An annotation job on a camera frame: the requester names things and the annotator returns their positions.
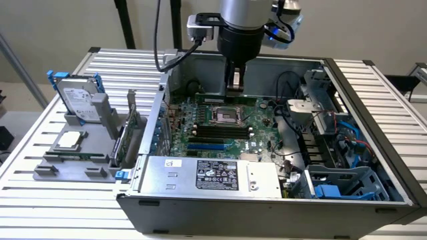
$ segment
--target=white sticker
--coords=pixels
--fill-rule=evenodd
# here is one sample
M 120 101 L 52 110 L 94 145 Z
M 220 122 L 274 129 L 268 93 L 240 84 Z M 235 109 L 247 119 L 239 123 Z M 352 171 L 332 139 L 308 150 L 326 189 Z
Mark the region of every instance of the white sticker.
M 183 165 L 183 160 L 182 159 L 167 159 L 167 160 L 164 160 L 164 166 L 166 167 L 180 168 L 182 165 Z
M 64 88 L 63 91 L 75 115 L 87 122 L 100 122 L 91 94 L 78 88 Z

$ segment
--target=power supply label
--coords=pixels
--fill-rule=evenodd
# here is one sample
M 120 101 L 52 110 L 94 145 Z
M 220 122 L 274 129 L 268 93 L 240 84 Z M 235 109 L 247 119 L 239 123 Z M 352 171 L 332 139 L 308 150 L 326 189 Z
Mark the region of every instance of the power supply label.
M 239 191 L 238 163 L 198 160 L 195 187 L 206 190 Z

